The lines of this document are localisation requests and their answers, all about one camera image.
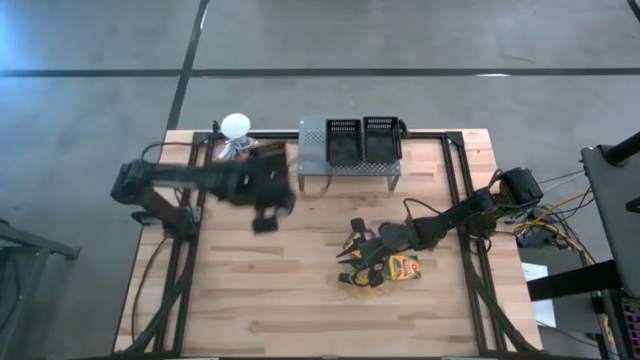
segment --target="wire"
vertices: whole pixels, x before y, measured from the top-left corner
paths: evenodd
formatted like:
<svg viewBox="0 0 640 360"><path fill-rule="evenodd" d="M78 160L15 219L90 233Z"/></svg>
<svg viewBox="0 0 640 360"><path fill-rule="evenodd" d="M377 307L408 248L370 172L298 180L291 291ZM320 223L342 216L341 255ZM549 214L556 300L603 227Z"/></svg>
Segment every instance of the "wire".
<svg viewBox="0 0 640 360"><path fill-rule="evenodd" d="M580 173L583 173L583 172L584 172L584 170L574 171L574 172L572 172L572 173L564 174L564 175L562 175L562 176L556 176L556 177L551 178L551 179L546 179L546 180L538 181L538 184L544 184L544 183L548 183L548 182L550 182L550 181L564 179L564 178L569 177L569 176L571 176L571 175L580 174Z"/></svg>
<svg viewBox="0 0 640 360"><path fill-rule="evenodd" d="M0 323L0 334L2 334L2 332L4 331L4 329L7 327L7 324L9 324L9 320L11 319L11 317L13 316L13 313L16 311L16 308L18 307L18 303L20 302L20 276L18 276L18 264L16 263L16 261L14 259L11 260L7 260L7 264L11 263L13 265L13 282L15 284L15 288L16 288L16 300L13 302L13 305L11 305L11 310L9 310L9 313L7 314L7 317L5 317L5 319L2 321L2 323Z"/></svg>
<svg viewBox="0 0 640 360"><path fill-rule="evenodd" d="M591 186L589 186L589 188L587 189L587 192L584 194L584 196L582 197L582 199L580 200L580 203L578 204L578 206L576 206L575 208L572 209L568 209L568 210L563 210L563 211L558 211L559 214L564 214L566 212L571 212L571 215L565 216L565 220L572 217L573 215L575 215L578 210L582 209L583 207L586 207L587 205L591 204L593 202L593 200L595 200L595 196L592 197L586 204L584 204L584 201L587 198L587 194L591 191Z"/></svg>
<svg viewBox="0 0 640 360"><path fill-rule="evenodd" d="M200 140L200 142L194 144L194 143L187 143L187 142L179 142L179 141L157 141L154 143L151 143L149 145L147 145L146 148L144 148L144 150L142 150L142 153L140 153L140 161L144 160L144 156L147 154L147 152L149 152L149 150L153 149L154 147L158 147L158 146L165 146L165 145L180 145L180 146L200 146L202 145L205 141L209 140L208 137L203 138L202 140Z"/></svg>
<svg viewBox="0 0 640 360"><path fill-rule="evenodd" d="M579 193L576 194L566 200L563 200L555 205L552 205L550 208L548 208L547 210L545 210L545 212L542 213L542 215L538 216L535 220L531 221L528 226L525 226L524 224L520 224L520 225L516 225L513 230L514 232L520 231L520 230L524 230L528 227L531 227L534 224L539 224L541 223L542 219L544 219L545 217L547 217L549 214L551 214L553 212L554 209L559 208L562 205L568 204L570 202L572 202L575 199L578 199L580 197L586 196L586 194L588 194L589 192L591 192L591 188L589 188L587 191L585 191L584 193Z"/></svg>
<svg viewBox="0 0 640 360"><path fill-rule="evenodd" d="M438 215L442 214L441 211L437 210L436 208L434 208L433 206L431 206L431 205L429 205L429 204L427 204L425 202L422 202L422 201L420 201L418 199L414 199L414 198L405 198L404 200L402 200L402 204L404 205L404 208L407 209L407 214L409 214L409 216L412 219L413 219L413 215L411 215L411 210L409 210L409 205L407 205L408 202L414 202L416 204L420 204L420 205L426 207L427 209L433 211L434 213L436 213Z"/></svg>
<svg viewBox="0 0 640 360"><path fill-rule="evenodd" d="M577 342L580 342L580 343L583 343L583 344L585 344L585 345L589 345L589 346L592 346L592 347L595 347L595 348L598 348L598 349L600 348L598 345L594 345L594 344L591 344L591 343L586 342L586 341L584 341L584 340L578 339L577 337L575 337L575 336L573 336L573 335L571 335L571 334L569 334L569 333L566 333L566 332L564 332L564 331L562 331L562 330L560 330L560 329L558 329L558 328L555 328L555 327L553 327L553 326L551 326L551 325L547 325L547 324L545 324L545 323L543 323L543 322L541 322L541 321L538 321L538 320L536 320L536 322L537 322L538 324L540 324L540 325L544 326L544 327L547 327L547 328L551 329L551 330L555 330L555 331L559 332L560 334L562 334L562 335L564 335L564 336L566 336L566 337L568 337L568 338L571 338L571 339L573 339L573 340L575 340L575 341L577 341ZM618 355L617 353L615 353L615 352L613 352L613 351L610 351L610 350L606 350L606 351L607 351L609 354L612 354L612 355L615 355L615 356L620 357L620 355Z"/></svg>
<svg viewBox="0 0 640 360"><path fill-rule="evenodd" d="M151 265L153 265L153 262L156 260L156 257L160 253L160 249L162 248L162 245L165 243L165 241L167 241L167 239L169 239L169 237L165 236L162 239L162 241L160 241L156 249L153 251L153 254L151 254L151 257L149 258L149 262L147 263L147 266L144 268L144 272L142 273L142 277L140 278L140 285L138 285L138 290L136 290L136 296L133 298L133 306L131 308L131 343L136 342L136 339L135 339L136 321L135 320L136 320L136 312L138 309L138 299L140 298L142 287L144 286L144 282L147 279L147 276L149 275L149 270L151 270Z"/></svg>
<svg viewBox="0 0 640 360"><path fill-rule="evenodd" d="M575 241L573 241L573 239L571 239L567 234L564 234L562 232L560 232L560 230L552 225L549 224L533 224L533 223L524 223L522 225L529 225L531 227L540 227L540 228L544 228L547 229L551 232L553 232L556 236L561 237L567 244L572 244L575 248L579 248L578 244L575 243Z"/></svg>
<svg viewBox="0 0 640 360"><path fill-rule="evenodd" d="M489 253L489 250L491 250L491 247L493 246L493 242L491 241L491 239L482 239L482 238L477 238L474 239L476 241L476 246L480 246L481 242L480 241L488 241L489 242L489 246L487 246L487 254ZM471 250L471 247L469 247L469 252L472 253L473 255L478 255L477 252Z"/></svg>
<svg viewBox="0 0 640 360"><path fill-rule="evenodd" d="M173 195L176 197L176 201L178 202L178 206L181 205L180 196L184 196L184 190L173 188ZM191 206L191 200L187 199L187 209L189 209L189 215L191 216L191 221L196 221L196 216L193 213L193 206Z"/></svg>
<svg viewBox="0 0 640 360"><path fill-rule="evenodd" d="M543 193L543 194L546 194L547 192L549 192L549 191L551 191L551 190L553 190L553 189L557 188L557 187L558 187L558 186L560 186L560 185L564 185L564 184L568 183L569 181L573 181L573 180L575 180L575 179L577 179L577 178L579 178L579 177L582 177L582 175L583 175L583 174L573 175L572 177L570 177L570 178L568 178L568 179L566 179L566 180L560 181L559 183L557 183L557 184L553 184L553 185L551 185L551 187L548 187L548 188L546 188L546 189L542 190L542 193Z"/></svg>

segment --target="butcher block tabletop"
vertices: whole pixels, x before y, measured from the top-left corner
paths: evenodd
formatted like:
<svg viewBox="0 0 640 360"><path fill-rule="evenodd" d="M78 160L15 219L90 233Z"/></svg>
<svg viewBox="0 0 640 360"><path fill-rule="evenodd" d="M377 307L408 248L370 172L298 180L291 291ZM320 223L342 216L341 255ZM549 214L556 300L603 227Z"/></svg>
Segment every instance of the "butcher block tabletop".
<svg viewBox="0 0 640 360"><path fill-rule="evenodd" d="M474 187L486 186L497 168L489 132L455 131L464 135ZM191 142L193 132L169 131L165 140ZM287 149L294 158L297 141L288 141ZM451 151L464 198L455 147ZM335 256L351 233L350 219L361 217L377 230L383 222L404 220L406 197L442 211L452 205L441 143L403 140L402 153L402 176L394 192L387 190L384 177L334 177L324 197L298 196L293 213L280 219L275 233L255 236L253 209L209 197L202 215L182 356L477 354L455 230L434 251L407 253L420 259L419 280L387 281L375 289L337 281L344 267ZM160 161L186 164L188 157L189 147L166 145ZM292 171L291 184L297 191L295 167ZM325 181L307 178L306 193L317 193ZM176 204L171 189L157 191ZM410 208L414 217L434 215L419 205ZM114 351L131 344L133 297L162 239L160 225L147 226L142 232ZM160 305L171 241L165 241L142 289L136 336ZM489 260L498 302L525 338L541 348L516 243L509 235L496 235L492 243ZM169 319L167 339L173 339L177 308ZM484 305L482 310L489 348L495 348Z"/></svg>

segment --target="wire basket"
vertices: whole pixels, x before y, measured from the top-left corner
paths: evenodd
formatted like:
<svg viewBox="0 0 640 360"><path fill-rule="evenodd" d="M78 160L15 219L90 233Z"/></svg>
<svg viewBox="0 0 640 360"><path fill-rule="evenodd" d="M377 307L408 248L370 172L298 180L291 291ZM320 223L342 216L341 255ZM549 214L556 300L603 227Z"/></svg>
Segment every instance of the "wire basket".
<svg viewBox="0 0 640 360"><path fill-rule="evenodd" d="M369 163L392 163L402 159L400 120L397 117L365 117L365 159Z"/></svg>
<svg viewBox="0 0 640 360"><path fill-rule="evenodd" d="M327 120L327 162L332 166L357 165L362 161L360 119Z"/></svg>

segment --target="white paper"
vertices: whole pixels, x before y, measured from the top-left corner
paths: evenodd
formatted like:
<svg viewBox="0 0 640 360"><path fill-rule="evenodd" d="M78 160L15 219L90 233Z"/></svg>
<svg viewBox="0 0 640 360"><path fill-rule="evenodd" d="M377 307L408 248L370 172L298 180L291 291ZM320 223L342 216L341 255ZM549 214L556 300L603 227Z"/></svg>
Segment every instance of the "white paper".
<svg viewBox="0 0 640 360"><path fill-rule="evenodd" d="M524 278L527 281L539 279L549 275L547 267L544 265L522 263L522 270L524 271ZM553 301L551 299L534 301L533 303L531 303L531 305L536 321L539 321L551 327L556 327L556 316L553 313Z"/></svg>

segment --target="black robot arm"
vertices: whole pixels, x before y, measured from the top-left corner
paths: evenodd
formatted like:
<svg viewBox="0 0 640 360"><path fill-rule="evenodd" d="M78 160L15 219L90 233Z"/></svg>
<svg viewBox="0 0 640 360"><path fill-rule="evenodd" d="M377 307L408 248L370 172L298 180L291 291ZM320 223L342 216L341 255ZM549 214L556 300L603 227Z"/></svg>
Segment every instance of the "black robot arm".
<svg viewBox="0 0 640 360"><path fill-rule="evenodd" d="M493 185L500 181L500 190L491 193ZM436 216L413 218L407 207L404 223L385 223L379 228L379 236L366 240L356 237L351 246L337 257L359 251L361 256L339 263L353 266L354 271L339 275L341 282L358 286L378 286L384 281L382 273L389 256L409 249L431 250L451 229L463 227L471 238L486 239L493 234L498 218L518 214L535 206L542 198L542 191L528 169L515 168L507 172L496 171L484 188L476 190L467 199ZM362 234L364 221L351 221L354 233ZM368 282L358 282L357 275L368 271Z"/></svg>
<svg viewBox="0 0 640 360"><path fill-rule="evenodd" d="M237 206L252 206L256 211L256 233L276 231L276 213L291 213L295 194L289 183L284 143L271 143L254 149L244 160L214 162L205 167L156 164L144 160L125 163L111 190L119 203L142 206L160 219L174 234L191 231L191 214L173 206L154 190L154 186L204 190ZM267 210L273 216L265 217Z"/></svg>

